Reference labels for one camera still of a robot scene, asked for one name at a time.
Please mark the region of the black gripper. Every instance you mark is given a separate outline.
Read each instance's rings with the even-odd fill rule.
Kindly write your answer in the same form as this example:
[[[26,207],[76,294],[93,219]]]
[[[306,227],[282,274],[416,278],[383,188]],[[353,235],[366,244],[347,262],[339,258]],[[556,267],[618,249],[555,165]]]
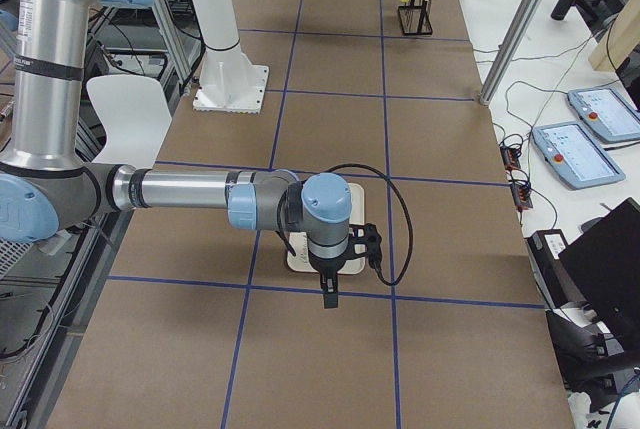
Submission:
[[[311,253],[309,261],[320,277],[320,286],[323,291],[323,306],[325,309],[339,307],[338,272],[346,264],[347,258],[343,255],[333,258],[321,258]]]

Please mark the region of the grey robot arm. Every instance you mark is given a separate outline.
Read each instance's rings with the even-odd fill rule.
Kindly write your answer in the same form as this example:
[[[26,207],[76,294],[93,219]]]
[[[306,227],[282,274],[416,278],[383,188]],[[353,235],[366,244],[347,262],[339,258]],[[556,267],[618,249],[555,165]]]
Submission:
[[[35,243],[95,215],[149,207],[222,208],[232,226],[302,232],[324,304],[338,304],[350,257],[348,183],[287,170],[162,172],[171,121],[153,78],[86,79],[90,12],[157,0],[19,0],[11,138],[1,153],[1,236]]]

